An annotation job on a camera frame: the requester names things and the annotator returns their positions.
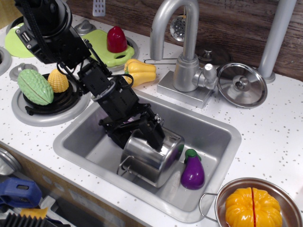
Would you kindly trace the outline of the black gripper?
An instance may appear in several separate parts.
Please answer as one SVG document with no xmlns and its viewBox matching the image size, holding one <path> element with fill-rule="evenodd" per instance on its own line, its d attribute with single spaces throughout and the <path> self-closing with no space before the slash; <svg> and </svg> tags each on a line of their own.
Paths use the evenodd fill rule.
<svg viewBox="0 0 303 227">
<path fill-rule="evenodd" d="M 165 138 L 158 116 L 148 103 L 140 103 L 138 96 L 125 80 L 99 80 L 91 85 L 93 101 L 97 102 L 108 115 L 101 125 L 108 137 L 124 149 L 131 131 L 139 129 L 148 145 L 160 150 Z M 126 121 L 137 120 L 136 127 L 124 127 Z"/>
</svg>

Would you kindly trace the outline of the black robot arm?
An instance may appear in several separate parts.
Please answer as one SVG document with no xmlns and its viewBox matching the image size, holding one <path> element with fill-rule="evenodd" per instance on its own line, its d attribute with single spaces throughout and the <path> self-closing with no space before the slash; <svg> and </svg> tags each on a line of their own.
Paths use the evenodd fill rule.
<svg viewBox="0 0 303 227">
<path fill-rule="evenodd" d="M 91 93 L 93 100 L 106 112 L 100 120 L 107 135 L 120 147 L 125 147 L 133 131 L 140 131 L 149 146 L 160 150 L 165 134 L 160 117 L 149 104 L 141 104 L 127 83 L 128 74 L 113 75 L 101 61 L 84 61 L 95 54 L 88 40 L 83 40 L 72 28 L 72 15 L 61 0 L 17 0 L 16 8 L 24 17 L 17 33 L 24 46 L 41 62 L 56 63 L 81 88 Z"/>
</svg>

